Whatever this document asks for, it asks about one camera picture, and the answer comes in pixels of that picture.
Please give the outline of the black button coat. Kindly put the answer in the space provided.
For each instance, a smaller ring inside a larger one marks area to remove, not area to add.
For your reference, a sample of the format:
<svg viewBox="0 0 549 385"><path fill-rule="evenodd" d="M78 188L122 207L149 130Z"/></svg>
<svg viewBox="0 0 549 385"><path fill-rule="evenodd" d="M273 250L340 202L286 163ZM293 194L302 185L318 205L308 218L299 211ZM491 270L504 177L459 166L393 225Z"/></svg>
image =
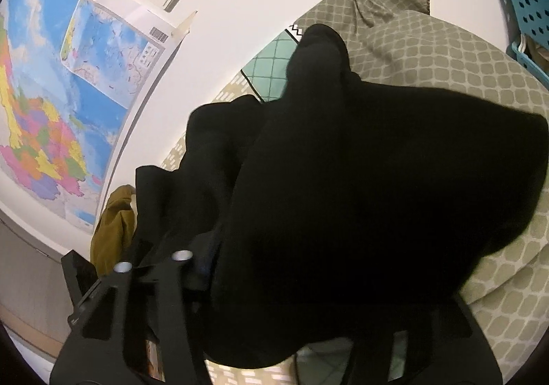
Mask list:
<svg viewBox="0 0 549 385"><path fill-rule="evenodd" d="M543 116L367 83L323 24L280 99L203 105L186 139L176 170L136 170L137 234L163 255L216 237L198 337L240 368L409 326L524 232L548 165Z"/></svg>

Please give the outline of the mustard brown garment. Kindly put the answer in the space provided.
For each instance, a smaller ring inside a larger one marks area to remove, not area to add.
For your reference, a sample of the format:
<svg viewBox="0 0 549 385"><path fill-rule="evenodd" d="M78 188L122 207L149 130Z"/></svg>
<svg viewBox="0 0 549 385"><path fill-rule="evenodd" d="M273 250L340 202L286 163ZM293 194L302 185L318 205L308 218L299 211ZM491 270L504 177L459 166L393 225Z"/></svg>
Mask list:
<svg viewBox="0 0 549 385"><path fill-rule="evenodd" d="M129 248L137 225L135 188L122 185L109 196L90 243L90 262L98 277L108 275Z"/></svg>

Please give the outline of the colourful wall map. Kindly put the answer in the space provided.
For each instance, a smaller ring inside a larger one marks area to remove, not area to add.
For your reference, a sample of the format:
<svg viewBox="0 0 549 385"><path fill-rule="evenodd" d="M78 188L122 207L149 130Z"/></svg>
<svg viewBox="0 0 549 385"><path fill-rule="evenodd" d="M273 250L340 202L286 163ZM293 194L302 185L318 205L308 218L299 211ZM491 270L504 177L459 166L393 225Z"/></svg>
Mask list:
<svg viewBox="0 0 549 385"><path fill-rule="evenodd" d="M2 0L8 184L91 233L131 111L188 31L136 0Z"/></svg>

